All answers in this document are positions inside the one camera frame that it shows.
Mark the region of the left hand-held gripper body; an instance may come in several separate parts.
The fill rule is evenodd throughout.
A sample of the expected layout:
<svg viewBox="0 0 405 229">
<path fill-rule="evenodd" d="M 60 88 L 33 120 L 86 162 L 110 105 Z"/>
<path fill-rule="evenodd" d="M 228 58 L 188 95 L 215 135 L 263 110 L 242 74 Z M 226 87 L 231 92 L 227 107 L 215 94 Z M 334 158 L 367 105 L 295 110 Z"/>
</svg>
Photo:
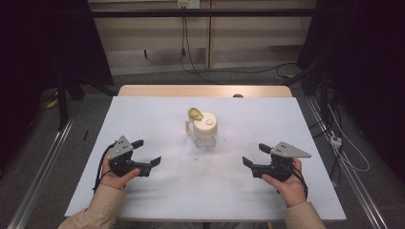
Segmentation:
<svg viewBox="0 0 405 229">
<path fill-rule="evenodd" d="M 140 177 L 148 177 L 152 167 L 150 163 L 135 162 L 132 155 L 135 149 L 132 148 L 131 143 L 124 135 L 114 144 L 108 156 L 109 164 L 112 172 L 122 177 L 132 170 L 140 169 Z"/>
</svg>

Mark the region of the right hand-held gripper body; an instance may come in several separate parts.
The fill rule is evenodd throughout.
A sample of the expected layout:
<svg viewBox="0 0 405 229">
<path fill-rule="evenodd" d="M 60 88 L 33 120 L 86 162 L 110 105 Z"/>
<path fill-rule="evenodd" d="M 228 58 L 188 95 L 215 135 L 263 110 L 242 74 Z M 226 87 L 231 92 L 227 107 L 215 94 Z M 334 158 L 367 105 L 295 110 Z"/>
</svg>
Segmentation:
<svg viewBox="0 0 405 229">
<path fill-rule="evenodd" d="M 280 142 L 271 147 L 271 161 L 268 165 L 253 163 L 250 170 L 254 177 L 261 178 L 263 174 L 266 174 L 279 181 L 286 181 L 293 174 L 294 163 L 292 159 L 294 157 L 311 157 L 311 154 L 288 143 Z"/>
</svg>

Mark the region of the glass jar with cream lid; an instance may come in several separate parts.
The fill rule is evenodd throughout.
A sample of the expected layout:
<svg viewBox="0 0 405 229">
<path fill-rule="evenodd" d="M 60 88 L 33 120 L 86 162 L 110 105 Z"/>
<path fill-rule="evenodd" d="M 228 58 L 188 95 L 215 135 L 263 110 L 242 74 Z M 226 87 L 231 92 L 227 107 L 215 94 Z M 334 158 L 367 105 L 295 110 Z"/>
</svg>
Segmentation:
<svg viewBox="0 0 405 229">
<path fill-rule="evenodd" d="M 212 149 L 217 143 L 218 119 L 212 113 L 201 112 L 197 108 L 187 110 L 185 132 L 191 135 L 197 147 Z"/>
</svg>

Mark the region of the person's left hand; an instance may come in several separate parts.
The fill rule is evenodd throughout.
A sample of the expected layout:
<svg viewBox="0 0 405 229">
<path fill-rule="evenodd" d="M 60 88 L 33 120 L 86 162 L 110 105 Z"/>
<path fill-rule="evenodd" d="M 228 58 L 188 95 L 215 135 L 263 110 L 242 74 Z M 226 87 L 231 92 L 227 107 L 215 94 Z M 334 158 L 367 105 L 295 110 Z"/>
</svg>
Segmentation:
<svg viewBox="0 0 405 229">
<path fill-rule="evenodd" d="M 119 177 L 111 172 L 111 167 L 108 159 L 109 154 L 110 152 L 107 152 L 107 154 L 103 158 L 100 183 L 122 191 L 129 181 L 140 174 L 140 169 L 136 168 L 126 175 Z"/>
</svg>

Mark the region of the person's right hand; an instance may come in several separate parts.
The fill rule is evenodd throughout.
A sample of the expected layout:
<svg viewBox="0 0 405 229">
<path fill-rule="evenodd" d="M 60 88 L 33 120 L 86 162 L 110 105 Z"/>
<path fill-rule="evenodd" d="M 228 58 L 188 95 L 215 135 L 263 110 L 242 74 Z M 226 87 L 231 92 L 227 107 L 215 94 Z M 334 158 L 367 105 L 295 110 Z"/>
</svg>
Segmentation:
<svg viewBox="0 0 405 229">
<path fill-rule="evenodd" d="M 288 180 L 281 182 L 269 175 L 262 175 L 262 180 L 274 187 L 280 193 L 287 208 L 307 201 L 305 186 L 296 176 L 291 176 Z"/>
</svg>

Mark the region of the white table mat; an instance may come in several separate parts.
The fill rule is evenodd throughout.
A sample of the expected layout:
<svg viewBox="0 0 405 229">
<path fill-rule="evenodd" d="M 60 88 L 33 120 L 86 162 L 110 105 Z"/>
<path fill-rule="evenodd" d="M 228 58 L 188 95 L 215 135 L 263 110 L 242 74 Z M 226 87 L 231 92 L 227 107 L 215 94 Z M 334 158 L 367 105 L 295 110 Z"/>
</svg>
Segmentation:
<svg viewBox="0 0 405 229">
<path fill-rule="evenodd" d="M 185 131 L 187 110 L 196 107 L 219 120 L 217 144 L 198 148 Z M 297 100 L 289 98 L 209 98 L 118 96 L 97 137 L 66 211 L 84 209 L 93 196 L 96 170 L 106 147 L 120 136 L 143 140 L 133 158 L 160 165 L 149 177 L 127 184 L 121 219 L 140 221 L 273 221 L 285 204 L 274 188 L 244 166 L 248 158 L 267 164 L 270 147 L 284 141 L 307 153 L 303 174 L 309 201 L 321 219 L 342 220 L 345 213 L 332 187 Z"/>
</svg>

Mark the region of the black metal stand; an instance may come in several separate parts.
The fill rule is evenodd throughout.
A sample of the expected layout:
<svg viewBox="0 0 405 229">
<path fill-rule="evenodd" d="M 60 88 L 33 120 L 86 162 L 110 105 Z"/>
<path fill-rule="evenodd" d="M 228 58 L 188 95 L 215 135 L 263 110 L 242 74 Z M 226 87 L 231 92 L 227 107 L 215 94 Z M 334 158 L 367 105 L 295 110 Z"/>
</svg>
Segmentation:
<svg viewBox="0 0 405 229">
<path fill-rule="evenodd" d="M 69 94 L 72 100 L 82 100 L 85 96 L 77 74 L 62 73 L 57 77 L 57 101 L 59 104 L 59 127 L 61 131 L 69 120 L 67 95 Z"/>
</svg>

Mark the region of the wooden table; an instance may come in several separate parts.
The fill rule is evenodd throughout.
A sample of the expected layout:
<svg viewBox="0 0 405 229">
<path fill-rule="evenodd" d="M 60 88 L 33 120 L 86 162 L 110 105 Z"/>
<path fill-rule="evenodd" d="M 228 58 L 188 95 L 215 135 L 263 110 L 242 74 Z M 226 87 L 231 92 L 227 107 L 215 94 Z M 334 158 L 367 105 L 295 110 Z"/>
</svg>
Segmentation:
<svg viewBox="0 0 405 229">
<path fill-rule="evenodd" d="M 240 86 L 240 85 L 124 85 L 119 96 L 197 96 L 232 97 L 292 97 L 286 86 Z"/>
</svg>

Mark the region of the dark curtain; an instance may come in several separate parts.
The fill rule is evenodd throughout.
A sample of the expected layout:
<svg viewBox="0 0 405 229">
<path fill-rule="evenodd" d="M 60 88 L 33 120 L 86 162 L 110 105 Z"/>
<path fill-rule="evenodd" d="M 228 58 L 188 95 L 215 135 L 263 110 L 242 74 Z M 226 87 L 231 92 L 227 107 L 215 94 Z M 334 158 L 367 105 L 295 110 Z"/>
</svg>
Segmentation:
<svg viewBox="0 0 405 229">
<path fill-rule="evenodd" d="M 47 89 L 74 98 L 112 74 L 88 0 L 0 0 L 0 171 L 18 154 Z"/>
<path fill-rule="evenodd" d="M 333 39 L 326 66 L 382 160 L 405 182 L 405 0 L 317 0 L 298 59 L 304 69 Z"/>
</svg>

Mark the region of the black horizontal bar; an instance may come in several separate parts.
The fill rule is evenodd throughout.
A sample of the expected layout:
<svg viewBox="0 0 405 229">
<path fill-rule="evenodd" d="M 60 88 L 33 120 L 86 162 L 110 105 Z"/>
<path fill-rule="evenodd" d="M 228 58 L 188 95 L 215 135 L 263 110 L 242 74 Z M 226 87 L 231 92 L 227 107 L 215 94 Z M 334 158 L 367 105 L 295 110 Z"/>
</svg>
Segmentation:
<svg viewBox="0 0 405 229">
<path fill-rule="evenodd" d="M 317 14 L 313 9 L 205 9 L 205 10 L 92 10 L 96 18 L 125 17 L 301 17 Z"/>
</svg>

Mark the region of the metal floor rail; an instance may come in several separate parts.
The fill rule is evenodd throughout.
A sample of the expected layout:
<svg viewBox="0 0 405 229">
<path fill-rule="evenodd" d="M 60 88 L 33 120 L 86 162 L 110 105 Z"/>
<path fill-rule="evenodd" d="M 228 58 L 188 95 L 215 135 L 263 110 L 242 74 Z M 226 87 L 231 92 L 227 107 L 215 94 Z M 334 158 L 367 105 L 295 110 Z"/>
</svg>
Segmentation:
<svg viewBox="0 0 405 229">
<path fill-rule="evenodd" d="M 6 220 L 5 229 L 26 227 L 79 110 L 80 104 L 74 102 L 68 106 L 65 121 L 59 120 L 58 108 L 40 112 L 35 117 L 2 187 L 1 207 L 11 216 Z"/>
<path fill-rule="evenodd" d="M 343 173 L 354 194 L 356 195 L 359 203 L 366 214 L 369 222 L 372 225 L 373 229 L 389 229 L 388 224 L 386 223 L 385 219 L 381 215 L 380 210 L 378 209 L 375 201 L 373 200 L 372 196 L 370 195 L 369 191 L 366 189 L 366 186 L 361 181 L 358 173 L 361 172 L 368 172 L 370 169 L 370 162 L 364 157 L 364 154 L 358 149 L 356 145 L 347 137 L 344 131 L 341 128 L 338 118 L 336 114 L 333 112 L 333 109 L 330 105 L 327 105 L 326 108 L 326 115 L 327 117 L 323 117 L 321 115 L 321 105 L 318 103 L 316 98 L 309 97 L 307 99 L 309 107 L 312 110 L 312 113 L 317 121 L 317 125 L 320 127 L 322 136 L 326 139 L 331 147 L 331 151 L 334 156 L 334 161 L 339 164 L 340 172 Z M 361 157 L 365 160 L 367 167 L 365 169 L 360 169 L 352 164 L 349 160 L 346 152 L 343 150 L 343 144 L 340 148 L 334 148 L 330 145 L 330 137 L 332 135 L 335 136 L 342 136 L 344 139 L 348 141 L 348 143 L 354 148 L 354 150 L 361 155 Z"/>
</svg>

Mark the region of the white wall outlet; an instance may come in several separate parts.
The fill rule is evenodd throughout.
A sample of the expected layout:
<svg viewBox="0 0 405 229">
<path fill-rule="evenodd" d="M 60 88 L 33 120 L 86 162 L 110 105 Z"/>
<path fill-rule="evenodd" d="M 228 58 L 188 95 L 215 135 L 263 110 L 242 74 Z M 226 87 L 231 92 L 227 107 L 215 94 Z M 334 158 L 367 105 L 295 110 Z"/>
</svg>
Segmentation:
<svg viewBox="0 0 405 229">
<path fill-rule="evenodd" d="M 201 7 L 200 0 L 177 0 L 179 9 L 199 9 Z"/>
</svg>

